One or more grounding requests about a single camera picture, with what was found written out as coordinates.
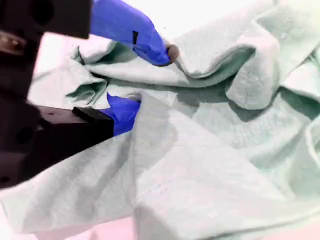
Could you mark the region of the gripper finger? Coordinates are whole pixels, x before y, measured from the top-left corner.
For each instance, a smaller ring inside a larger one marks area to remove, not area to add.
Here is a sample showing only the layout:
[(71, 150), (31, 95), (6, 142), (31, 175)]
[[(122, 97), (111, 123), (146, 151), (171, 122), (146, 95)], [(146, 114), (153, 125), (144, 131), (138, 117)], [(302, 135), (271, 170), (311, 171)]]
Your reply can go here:
[(122, 0), (44, 0), (45, 30), (69, 37), (88, 39), (95, 35), (128, 45), (154, 66), (168, 66), (179, 49), (166, 44), (151, 19)]
[(133, 129), (139, 98), (107, 95), (109, 107), (40, 107), (37, 167), (43, 171), (65, 159)]

